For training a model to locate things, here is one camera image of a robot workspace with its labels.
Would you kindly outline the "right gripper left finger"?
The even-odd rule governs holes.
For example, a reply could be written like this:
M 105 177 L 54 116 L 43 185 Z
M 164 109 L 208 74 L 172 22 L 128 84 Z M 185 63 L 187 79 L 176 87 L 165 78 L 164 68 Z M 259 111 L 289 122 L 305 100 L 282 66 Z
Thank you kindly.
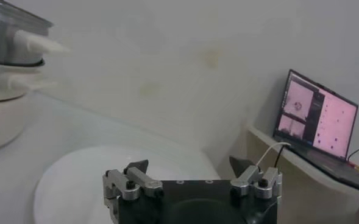
M 163 183 L 146 174 L 149 161 L 130 163 L 123 172 L 107 170 L 102 177 L 104 200 L 121 197 L 125 201 L 137 200 L 143 193 L 147 197 L 163 197 Z

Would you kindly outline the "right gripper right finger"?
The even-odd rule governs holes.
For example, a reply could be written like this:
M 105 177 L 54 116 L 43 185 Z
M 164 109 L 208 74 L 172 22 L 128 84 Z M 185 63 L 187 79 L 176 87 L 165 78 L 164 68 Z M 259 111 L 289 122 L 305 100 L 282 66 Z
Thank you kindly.
M 230 166 L 236 178 L 230 185 L 238 197 L 245 197 L 250 192 L 261 200 L 282 197 L 282 173 L 276 167 L 269 167 L 264 172 L 251 160 L 229 156 Z

